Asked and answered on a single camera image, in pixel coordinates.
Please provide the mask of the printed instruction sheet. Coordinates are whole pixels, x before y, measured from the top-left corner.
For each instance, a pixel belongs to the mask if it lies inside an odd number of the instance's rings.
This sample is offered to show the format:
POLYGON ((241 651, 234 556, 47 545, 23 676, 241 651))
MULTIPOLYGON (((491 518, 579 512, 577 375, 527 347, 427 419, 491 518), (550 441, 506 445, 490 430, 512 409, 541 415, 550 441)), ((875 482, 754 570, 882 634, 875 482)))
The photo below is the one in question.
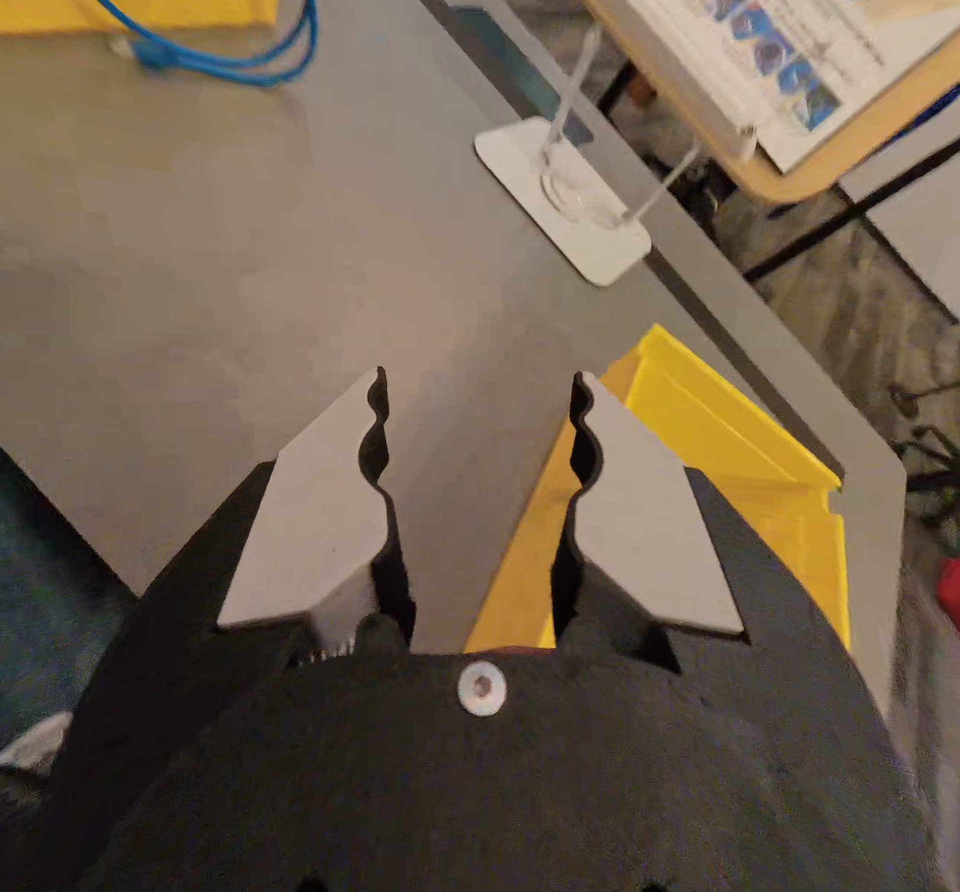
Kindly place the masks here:
POLYGON ((624 1, 783 174, 959 27, 959 0, 624 1))

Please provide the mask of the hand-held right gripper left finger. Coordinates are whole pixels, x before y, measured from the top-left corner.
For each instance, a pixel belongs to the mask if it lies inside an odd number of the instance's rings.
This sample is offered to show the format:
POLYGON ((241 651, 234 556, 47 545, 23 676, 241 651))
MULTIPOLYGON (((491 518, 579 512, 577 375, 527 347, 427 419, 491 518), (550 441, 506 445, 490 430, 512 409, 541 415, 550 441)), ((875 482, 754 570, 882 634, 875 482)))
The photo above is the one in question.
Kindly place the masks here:
POLYGON ((409 645, 415 602, 389 464, 386 371, 367 371, 277 454, 218 615, 232 631, 273 622, 309 627, 318 648, 351 648, 381 613, 409 645))

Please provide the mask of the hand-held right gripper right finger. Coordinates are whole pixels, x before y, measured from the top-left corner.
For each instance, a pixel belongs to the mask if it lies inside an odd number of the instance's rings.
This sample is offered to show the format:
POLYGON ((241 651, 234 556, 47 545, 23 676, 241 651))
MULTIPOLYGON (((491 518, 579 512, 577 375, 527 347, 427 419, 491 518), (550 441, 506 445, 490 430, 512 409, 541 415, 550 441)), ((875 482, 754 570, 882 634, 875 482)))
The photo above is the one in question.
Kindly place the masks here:
POLYGON ((577 619, 616 650, 668 649, 670 629, 738 641, 745 625, 680 457, 588 372, 570 395, 578 481, 552 563, 561 645, 577 619))

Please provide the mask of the black metal bar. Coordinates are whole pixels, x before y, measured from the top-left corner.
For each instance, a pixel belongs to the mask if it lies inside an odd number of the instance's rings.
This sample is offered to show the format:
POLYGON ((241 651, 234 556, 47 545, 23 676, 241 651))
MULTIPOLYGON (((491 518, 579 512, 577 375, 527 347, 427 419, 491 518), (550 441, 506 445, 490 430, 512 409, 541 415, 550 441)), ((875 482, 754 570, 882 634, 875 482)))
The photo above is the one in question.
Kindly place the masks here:
POLYGON ((848 205, 841 212, 825 220, 809 232, 790 242, 781 250, 754 265, 741 276, 753 285, 763 278, 774 274, 780 268, 795 261, 823 241, 832 237, 842 228, 865 217, 880 204, 889 201, 903 190, 914 185, 927 175, 939 170, 942 165, 952 161, 959 154, 959 139, 955 139, 940 150, 910 166, 900 175, 892 178, 881 187, 873 190, 864 199, 848 205))

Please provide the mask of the red plastic bin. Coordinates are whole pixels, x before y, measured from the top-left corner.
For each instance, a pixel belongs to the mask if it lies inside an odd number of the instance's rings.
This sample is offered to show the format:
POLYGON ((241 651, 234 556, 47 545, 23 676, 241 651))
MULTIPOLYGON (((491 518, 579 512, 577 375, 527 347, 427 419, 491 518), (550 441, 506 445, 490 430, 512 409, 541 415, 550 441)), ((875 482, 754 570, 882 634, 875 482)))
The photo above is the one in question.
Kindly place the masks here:
POLYGON ((959 634, 959 558, 943 557, 936 586, 937 602, 959 634))

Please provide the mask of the instruction sheet on clipboard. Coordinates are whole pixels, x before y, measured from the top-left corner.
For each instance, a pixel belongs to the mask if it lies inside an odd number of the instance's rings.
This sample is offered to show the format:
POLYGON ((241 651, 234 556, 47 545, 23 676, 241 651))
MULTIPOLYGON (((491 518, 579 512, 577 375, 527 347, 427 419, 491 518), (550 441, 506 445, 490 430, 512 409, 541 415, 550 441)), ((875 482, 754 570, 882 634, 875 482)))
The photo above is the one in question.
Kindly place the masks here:
POLYGON ((737 130, 723 115, 712 90, 682 69, 676 54, 628 9, 625 0, 581 1, 707 157, 750 198, 767 204, 803 201, 834 185, 959 79, 959 37, 954 34, 784 173, 758 148, 754 133, 737 130))

